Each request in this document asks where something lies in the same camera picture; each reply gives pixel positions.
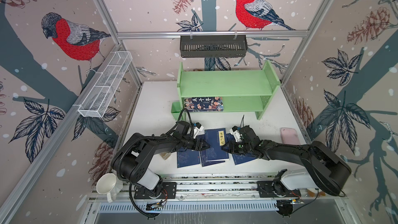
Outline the colourful illustrated large book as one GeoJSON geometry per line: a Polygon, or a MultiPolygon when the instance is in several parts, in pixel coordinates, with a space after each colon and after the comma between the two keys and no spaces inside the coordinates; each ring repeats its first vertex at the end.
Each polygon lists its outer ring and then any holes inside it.
{"type": "Polygon", "coordinates": [[[224,105],[222,97],[190,97],[185,98],[183,107],[189,112],[222,112],[224,105]]]}

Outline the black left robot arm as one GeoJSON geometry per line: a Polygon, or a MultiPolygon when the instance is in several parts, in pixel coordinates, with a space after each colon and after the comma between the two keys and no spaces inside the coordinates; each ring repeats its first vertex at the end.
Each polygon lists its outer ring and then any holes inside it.
{"type": "Polygon", "coordinates": [[[155,219],[158,213],[147,213],[141,210],[134,202],[132,187],[144,188],[144,192],[151,197],[158,197],[169,192],[162,186],[163,179],[160,175],[150,171],[149,165],[154,155],[163,152],[177,152],[181,148],[203,151],[210,145],[197,138],[203,126],[193,123],[190,112],[181,110],[175,125],[160,136],[144,136],[140,133],[133,134],[122,148],[114,155],[110,166],[116,171],[117,177],[129,183],[129,197],[134,208],[148,219],[155,219]]]}

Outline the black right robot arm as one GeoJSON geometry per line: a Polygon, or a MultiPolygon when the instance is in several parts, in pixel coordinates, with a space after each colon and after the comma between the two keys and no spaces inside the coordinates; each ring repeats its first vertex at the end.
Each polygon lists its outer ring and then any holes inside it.
{"type": "Polygon", "coordinates": [[[348,164],[323,143],[291,145],[262,140],[246,125],[230,130],[233,140],[221,146],[223,151],[235,155],[252,156],[263,160],[280,160],[303,166],[315,183],[315,188],[331,196],[339,196],[351,175],[348,164]]]}

